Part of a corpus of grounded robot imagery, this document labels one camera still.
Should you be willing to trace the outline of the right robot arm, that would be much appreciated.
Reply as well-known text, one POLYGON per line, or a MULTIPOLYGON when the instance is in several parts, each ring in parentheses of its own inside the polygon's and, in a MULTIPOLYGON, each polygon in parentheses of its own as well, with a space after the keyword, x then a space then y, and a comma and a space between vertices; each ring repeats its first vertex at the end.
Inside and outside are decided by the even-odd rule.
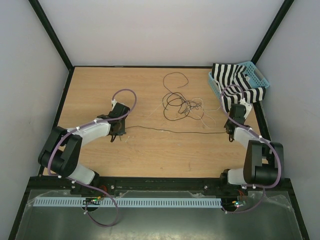
POLYGON ((245 105, 233 103, 224 125, 229 141, 246 149, 242 168, 225 169, 220 174, 218 188, 225 195, 231 194, 237 185, 269 189, 284 180, 283 145, 263 138, 245 125, 248 112, 245 105))

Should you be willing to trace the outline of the black white striped cloth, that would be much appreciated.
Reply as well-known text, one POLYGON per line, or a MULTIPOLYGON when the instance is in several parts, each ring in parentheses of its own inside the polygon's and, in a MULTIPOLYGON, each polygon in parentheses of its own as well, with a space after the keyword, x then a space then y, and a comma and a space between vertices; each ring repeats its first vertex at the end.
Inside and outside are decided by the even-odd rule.
POLYGON ((231 104, 239 104, 242 99, 249 104, 260 102, 265 98, 265 87, 253 88, 250 86, 249 77, 244 74, 246 67, 237 64, 214 63, 211 76, 218 84, 221 92, 218 100, 227 113, 231 104))

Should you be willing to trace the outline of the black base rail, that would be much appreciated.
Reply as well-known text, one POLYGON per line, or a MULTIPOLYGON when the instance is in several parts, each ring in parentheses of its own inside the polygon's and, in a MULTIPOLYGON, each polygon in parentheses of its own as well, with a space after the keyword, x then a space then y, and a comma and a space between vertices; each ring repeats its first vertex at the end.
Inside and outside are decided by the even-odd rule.
POLYGON ((241 193, 248 195, 247 189, 226 184, 220 178, 170 178, 170 177, 100 177, 95 186, 110 195, 127 191, 141 192, 190 192, 205 196, 232 197, 241 193))

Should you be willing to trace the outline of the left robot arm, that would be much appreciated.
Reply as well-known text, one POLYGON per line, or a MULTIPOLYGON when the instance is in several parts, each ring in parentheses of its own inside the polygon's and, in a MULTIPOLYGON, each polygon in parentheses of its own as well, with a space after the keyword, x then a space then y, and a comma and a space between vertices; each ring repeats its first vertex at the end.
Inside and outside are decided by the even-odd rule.
POLYGON ((79 163, 81 147, 102 137, 111 136, 114 142, 117 136, 125 134, 126 114, 130 108, 122 103, 113 103, 108 115, 102 114, 87 127, 54 127, 39 156, 38 163, 59 177, 69 178, 82 183, 82 188, 89 194, 100 188, 99 174, 79 163))

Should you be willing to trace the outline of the light blue perforated basket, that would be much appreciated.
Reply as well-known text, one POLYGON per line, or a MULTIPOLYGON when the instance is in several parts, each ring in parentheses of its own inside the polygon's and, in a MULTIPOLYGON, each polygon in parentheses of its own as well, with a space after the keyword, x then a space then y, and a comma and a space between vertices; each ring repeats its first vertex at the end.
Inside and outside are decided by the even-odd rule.
MULTIPOLYGON (((243 72, 246 76, 249 77, 248 83, 252 88, 258 88, 258 87, 265 87, 268 88, 270 86, 270 83, 268 80, 263 76, 263 74, 259 71, 259 69, 256 67, 256 65, 251 61, 245 61, 241 63, 237 63, 239 66, 245 66, 246 69, 243 72)), ((208 85, 216 95, 216 97, 219 99, 221 89, 218 86, 217 82, 212 78, 212 72, 210 71, 208 73, 208 85)))

